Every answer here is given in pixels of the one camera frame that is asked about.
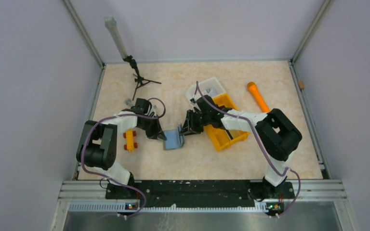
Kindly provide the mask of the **grey leather card holder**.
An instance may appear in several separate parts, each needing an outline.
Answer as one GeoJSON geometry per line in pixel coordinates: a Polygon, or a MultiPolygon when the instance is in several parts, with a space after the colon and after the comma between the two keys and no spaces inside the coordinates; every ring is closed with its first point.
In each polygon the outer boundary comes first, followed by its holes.
{"type": "Polygon", "coordinates": [[[179,124],[177,128],[171,130],[165,130],[164,135],[166,140],[163,143],[163,149],[165,151],[181,149],[184,145],[184,136],[180,134],[182,125],[179,124]]]}

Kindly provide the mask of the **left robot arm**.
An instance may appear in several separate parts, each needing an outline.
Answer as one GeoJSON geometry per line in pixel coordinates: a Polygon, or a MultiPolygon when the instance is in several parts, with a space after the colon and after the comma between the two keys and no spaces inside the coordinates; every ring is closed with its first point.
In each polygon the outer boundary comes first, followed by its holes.
{"type": "Polygon", "coordinates": [[[152,100],[138,98],[130,108],[98,121],[88,120],[83,126],[76,152],[81,169],[117,185],[117,193],[124,199],[133,197],[135,186],[129,182],[131,172],[117,160],[118,135],[139,128],[151,140],[167,139],[159,121],[166,114],[166,106],[163,104],[158,114],[152,100]]]}

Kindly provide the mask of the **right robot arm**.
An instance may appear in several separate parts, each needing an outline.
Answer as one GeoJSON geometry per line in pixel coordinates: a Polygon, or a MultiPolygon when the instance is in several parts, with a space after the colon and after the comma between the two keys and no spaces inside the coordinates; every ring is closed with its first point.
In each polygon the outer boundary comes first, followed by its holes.
{"type": "Polygon", "coordinates": [[[291,155],[303,136],[281,110],[274,108],[267,113],[248,113],[218,106],[210,96],[204,95],[195,101],[192,110],[187,111],[180,134],[200,134],[208,125],[221,130],[252,133],[269,164],[264,175],[264,194],[277,198],[282,193],[282,182],[290,170],[291,155]]]}

